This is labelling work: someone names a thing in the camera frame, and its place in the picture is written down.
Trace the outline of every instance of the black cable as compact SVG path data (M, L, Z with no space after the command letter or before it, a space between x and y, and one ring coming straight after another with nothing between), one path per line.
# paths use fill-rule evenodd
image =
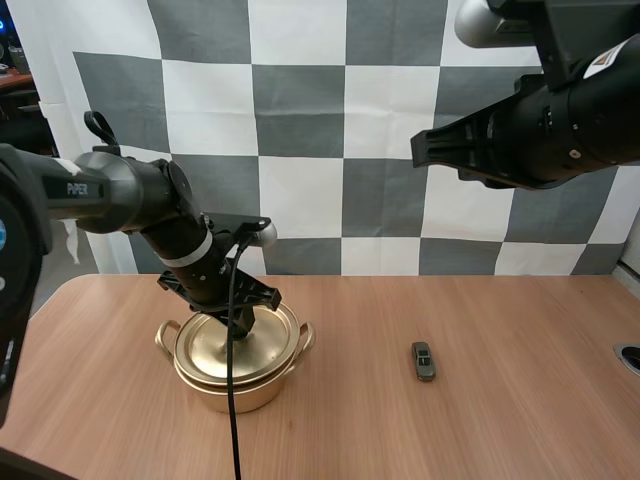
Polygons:
M238 251L231 265L231 280L229 282L229 311L227 313L227 400L229 403L229 422L231 424L231 444L233 448L233 469L236 480L242 480L240 472L240 450L238 448L238 425L236 424L236 403L233 399L233 297L235 294L236 271L240 255L247 249L251 239L247 239L238 245Z

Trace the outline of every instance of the white square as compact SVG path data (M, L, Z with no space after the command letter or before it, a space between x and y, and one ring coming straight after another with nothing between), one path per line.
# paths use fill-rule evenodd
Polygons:
M624 243L640 208L640 167L618 167L589 243Z
M49 37L69 52L160 59L160 41L146 0L38 2Z
M503 243L496 275L571 275L586 245Z
M339 238L342 159L260 157L260 214L278 238Z
M347 0L249 0L257 65L344 65Z
M227 253L227 258L235 257L237 251L238 246L234 245L233 248L229 250L229 253ZM266 275L267 269L264 263L264 252L262 248L249 247L242 252L240 261L238 262L238 268L249 275Z
M163 60L162 75L169 111L253 114L251 65Z
M458 179L458 171L429 167L422 237L502 242L507 234L513 189L493 190Z
M449 0L442 42L443 67L525 67L538 66L535 47L471 48L462 43L454 29L458 9L465 0Z
M418 275L419 238L343 238L342 275Z
M438 67L347 66L346 158L411 158L410 140L433 127Z
M251 65L163 60L172 153L258 155Z

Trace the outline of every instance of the gray square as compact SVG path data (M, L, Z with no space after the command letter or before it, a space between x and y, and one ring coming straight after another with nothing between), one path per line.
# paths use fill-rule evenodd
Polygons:
M251 63L247 0L149 0L164 60Z
M493 275L502 243L420 239L420 275Z
M282 239L263 252L267 275L340 275L339 238Z
M173 155L203 212L260 215L258 157Z
M344 67L254 65L260 155L341 158L344 76Z
M609 275L622 255L624 244L587 245L571 275Z
M516 189L505 242L587 243L616 170L587 173L551 190Z
M162 61L78 52L74 56L91 109L105 116L118 142L168 152Z
M427 168L408 160L345 159L343 237L419 237Z
M348 0L347 65L439 65L447 2Z
M129 235L129 243L131 243L138 273L162 273L168 270L142 235L139 233Z
M510 97L517 79L540 71L540 67L440 68L434 127L448 125Z

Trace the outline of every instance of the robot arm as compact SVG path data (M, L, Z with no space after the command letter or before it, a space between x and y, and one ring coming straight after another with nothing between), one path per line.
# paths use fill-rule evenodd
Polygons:
M88 112L91 128L106 121ZM230 266L238 245L268 246L276 239L265 217L201 214L189 183L173 162L139 162L120 155L115 140L75 162L0 145L0 426L9 402L42 257L52 247L49 218L77 219L93 233L140 232L167 267L160 285L192 310L228 322ZM276 289L238 271L232 332L253 326L253 305L275 309Z
M456 33L475 47L535 45L543 74L411 140L414 166L442 164L490 188L555 187L640 159L638 0L467 0Z

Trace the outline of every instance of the wooden table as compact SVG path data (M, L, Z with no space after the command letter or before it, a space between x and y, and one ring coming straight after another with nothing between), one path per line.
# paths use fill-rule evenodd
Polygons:
M9 76L0 77L0 93L18 87L33 85L33 77L30 73L18 73L15 68L9 69L7 73L9 73Z
M228 418L153 343L155 276L84 276L29 326L0 446L81 479L231 479ZM640 302L609 277L269 277L318 340L239 416L245 479L637 479ZM416 380L410 345L438 365Z

